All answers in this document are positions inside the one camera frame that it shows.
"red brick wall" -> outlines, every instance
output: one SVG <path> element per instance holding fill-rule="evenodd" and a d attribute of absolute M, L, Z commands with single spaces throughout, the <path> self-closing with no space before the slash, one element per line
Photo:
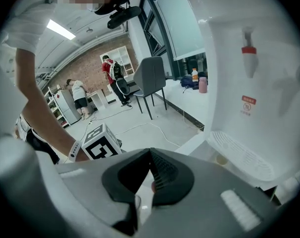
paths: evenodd
<path fill-rule="evenodd" d="M 66 87 L 66 80 L 70 78 L 82 81 L 89 92 L 102 89 L 105 95 L 108 95 L 108 81 L 105 80 L 101 70 L 100 55 L 122 46 L 126 46 L 134 70 L 136 70 L 138 61 L 134 49 L 128 35 L 123 35 L 95 46 L 77 57 L 49 82 L 49 87 L 55 87 L 57 84 Z"/>

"ceiling light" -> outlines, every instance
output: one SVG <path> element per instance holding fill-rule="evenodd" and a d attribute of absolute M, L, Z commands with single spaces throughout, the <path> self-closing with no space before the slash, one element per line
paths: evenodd
<path fill-rule="evenodd" d="M 64 27 L 60 26 L 58 23 L 55 23 L 53 20 L 50 19 L 47 28 L 51 29 L 52 31 L 64 36 L 65 38 L 72 40 L 75 38 L 75 35 L 66 30 Z"/>

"shelf unit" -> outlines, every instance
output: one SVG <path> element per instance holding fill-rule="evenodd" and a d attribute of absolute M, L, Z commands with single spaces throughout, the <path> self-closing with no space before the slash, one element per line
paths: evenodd
<path fill-rule="evenodd" d="M 67 125 L 70 125 L 70 123 L 67 121 L 60 107 L 58 106 L 58 104 L 54 99 L 54 95 L 56 93 L 57 93 L 57 88 L 48 87 L 48 91 L 45 93 L 45 99 L 55 118 L 58 120 L 58 122 L 61 124 L 62 127 L 66 127 Z"/>
<path fill-rule="evenodd" d="M 109 56 L 110 59 L 112 59 L 113 61 L 116 61 L 121 66 L 123 66 L 125 77 L 135 73 L 135 69 L 132 66 L 126 46 L 123 46 L 118 49 L 108 51 L 105 54 L 102 54 L 100 56 L 101 62 L 103 62 L 103 60 L 102 60 L 103 56 Z"/>

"person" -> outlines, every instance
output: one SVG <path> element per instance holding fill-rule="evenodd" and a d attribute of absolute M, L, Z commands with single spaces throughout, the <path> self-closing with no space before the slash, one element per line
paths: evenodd
<path fill-rule="evenodd" d="M 15 84 L 28 99 L 22 111 L 24 118 L 48 144 L 69 156 L 76 140 L 57 122 L 37 86 L 35 76 L 37 45 L 54 12 L 54 1 L 58 0 L 17 0 L 0 31 L 0 66 L 5 66 L 12 56 L 15 57 Z M 111 0 L 72 0 L 72 2 L 104 4 Z M 85 152 L 80 149 L 76 161 L 88 159 Z"/>
<path fill-rule="evenodd" d="M 27 143 L 29 143 L 36 151 L 41 151 L 48 153 L 53 164 L 58 164 L 60 158 L 57 156 L 55 151 L 42 140 L 38 139 L 32 132 L 32 128 L 27 123 L 25 118 L 20 115 L 17 119 L 15 129 L 14 129 L 15 138 L 21 139 Z"/>
<path fill-rule="evenodd" d="M 87 108 L 87 89 L 85 85 L 80 80 L 68 79 L 66 86 L 69 85 L 72 86 L 73 99 L 77 112 L 82 116 L 82 120 L 89 118 L 91 114 Z"/>
<path fill-rule="evenodd" d="M 118 96 L 119 100 L 121 101 L 121 104 L 123 106 L 127 105 L 128 103 L 131 102 L 129 96 L 125 96 L 122 94 L 122 92 L 120 92 L 120 90 L 118 89 L 118 87 L 116 85 L 116 81 L 114 79 L 112 79 L 110 76 L 110 64 L 109 63 L 113 63 L 114 61 L 112 59 L 110 59 L 109 56 L 103 56 L 102 60 L 104 62 L 101 66 L 101 69 L 104 73 L 105 79 L 109 81 L 111 88 L 113 89 L 114 93 Z"/>

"warning label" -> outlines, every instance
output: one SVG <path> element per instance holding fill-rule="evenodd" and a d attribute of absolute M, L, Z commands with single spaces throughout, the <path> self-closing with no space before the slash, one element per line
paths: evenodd
<path fill-rule="evenodd" d="M 242 101 L 243 101 L 243 109 L 240 110 L 240 112 L 248 117 L 251 116 L 252 108 L 253 106 L 255 106 L 257 100 L 243 95 Z"/>

